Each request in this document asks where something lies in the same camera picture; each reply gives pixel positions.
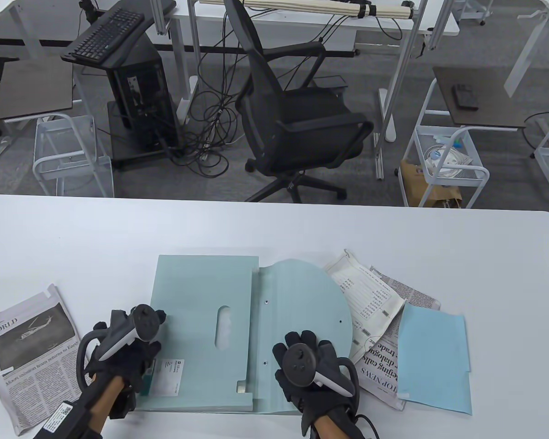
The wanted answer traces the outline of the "person's left hand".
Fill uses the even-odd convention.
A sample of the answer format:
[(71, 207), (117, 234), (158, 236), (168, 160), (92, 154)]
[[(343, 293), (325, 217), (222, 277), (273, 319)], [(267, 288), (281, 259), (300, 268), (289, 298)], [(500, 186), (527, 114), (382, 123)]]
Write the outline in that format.
[(109, 325), (96, 324), (82, 337), (76, 356), (76, 380), (81, 391), (78, 403), (92, 408), (114, 378), (124, 386), (112, 405), (111, 419), (124, 418), (136, 407), (136, 394), (144, 386), (144, 374), (151, 367), (161, 344), (155, 341), (166, 320), (163, 310), (137, 305), (127, 314), (113, 310)]

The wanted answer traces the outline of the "person's right hand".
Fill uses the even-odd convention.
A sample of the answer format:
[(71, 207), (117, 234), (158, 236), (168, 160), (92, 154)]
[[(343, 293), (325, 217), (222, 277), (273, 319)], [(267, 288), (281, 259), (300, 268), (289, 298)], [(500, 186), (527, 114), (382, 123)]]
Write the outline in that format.
[(323, 438), (323, 431), (317, 431), (316, 421), (327, 416), (347, 438), (363, 438), (363, 434), (355, 424), (360, 403), (357, 395), (345, 397), (327, 386), (318, 386), (315, 383), (297, 386), (289, 380), (288, 374), (283, 369), (284, 356), (296, 344), (306, 345), (318, 360), (324, 360), (337, 373), (340, 372), (340, 363), (331, 342), (326, 339), (317, 339), (316, 334), (310, 330), (304, 330), (301, 334), (291, 331), (285, 335), (284, 343), (273, 346), (272, 353), (279, 366), (275, 378), (287, 401), (293, 403), (301, 412), (302, 436)]

